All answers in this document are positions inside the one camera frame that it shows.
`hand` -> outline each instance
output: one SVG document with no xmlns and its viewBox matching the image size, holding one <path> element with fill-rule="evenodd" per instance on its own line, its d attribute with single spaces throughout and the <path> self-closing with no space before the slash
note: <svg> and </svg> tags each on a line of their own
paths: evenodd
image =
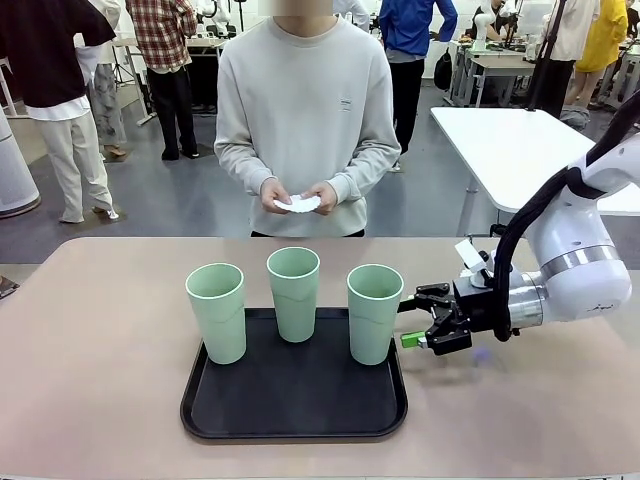
<svg viewBox="0 0 640 480">
<path fill-rule="evenodd" d="M 289 198 L 289 194 L 280 183 L 280 180 L 277 178 L 267 178 L 262 182 L 262 186 L 260 187 L 262 208 L 269 213 L 276 213 L 278 215 L 286 215 L 289 213 L 287 210 L 276 207 L 274 200 L 280 200 L 282 203 L 291 205 L 291 198 Z"/>
<path fill-rule="evenodd" d="M 329 182 L 316 183 L 302 194 L 302 198 L 320 197 L 320 206 L 314 212 L 327 216 L 338 205 L 338 195 Z"/>
</svg>

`khaki pants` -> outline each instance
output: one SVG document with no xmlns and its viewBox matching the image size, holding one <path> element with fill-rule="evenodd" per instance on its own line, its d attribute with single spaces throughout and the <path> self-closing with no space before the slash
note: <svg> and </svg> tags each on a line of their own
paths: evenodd
<svg viewBox="0 0 640 480">
<path fill-rule="evenodd" d="M 60 220 L 72 223 L 83 221 L 81 174 L 89 184 L 89 195 L 95 206 L 111 210 L 113 200 L 107 186 L 107 171 L 101 160 L 96 124 L 91 112 L 72 120 L 36 120 L 36 125 L 44 137 L 64 194 L 65 210 Z"/>
</svg>

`blue jacket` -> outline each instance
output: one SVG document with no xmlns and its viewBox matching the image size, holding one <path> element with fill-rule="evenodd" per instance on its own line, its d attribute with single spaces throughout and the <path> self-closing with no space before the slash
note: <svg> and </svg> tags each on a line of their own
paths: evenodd
<svg viewBox="0 0 640 480">
<path fill-rule="evenodd" d="M 451 40 L 458 23 L 451 0 L 383 0 L 379 20 L 385 49 L 426 56 L 434 3 L 444 17 L 440 41 Z"/>
</svg>

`person's right hand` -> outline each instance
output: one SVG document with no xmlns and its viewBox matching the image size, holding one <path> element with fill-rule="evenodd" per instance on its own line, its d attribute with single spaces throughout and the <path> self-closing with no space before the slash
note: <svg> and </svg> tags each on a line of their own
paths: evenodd
<svg viewBox="0 0 640 480">
<path fill-rule="evenodd" d="M 282 203 L 291 205 L 289 194 L 277 178 L 267 178 L 262 183 L 262 187 L 260 187 L 260 200 L 262 201 L 262 208 L 269 213 L 276 213 L 278 215 L 286 215 L 289 213 L 287 210 L 276 207 L 274 203 L 274 200 L 280 200 Z"/>
</svg>

